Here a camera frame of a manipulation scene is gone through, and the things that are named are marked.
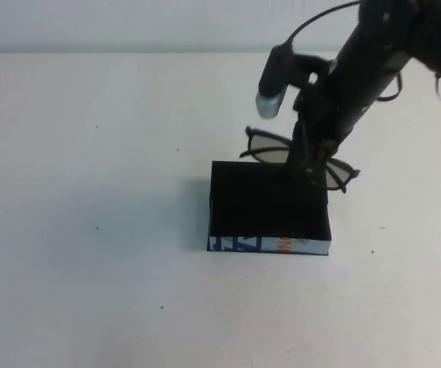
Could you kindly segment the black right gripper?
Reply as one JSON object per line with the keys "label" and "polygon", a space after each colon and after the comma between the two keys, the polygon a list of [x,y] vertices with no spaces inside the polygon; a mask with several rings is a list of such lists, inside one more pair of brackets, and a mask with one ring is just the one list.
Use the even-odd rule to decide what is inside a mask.
{"label": "black right gripper", "polygon": [[409,60],[407,53],[392,46],[350,37],[315,85],[298,98],[288,168],[297,175],[311,174],[310,152],[311,180],[336,186],[327,161]]}

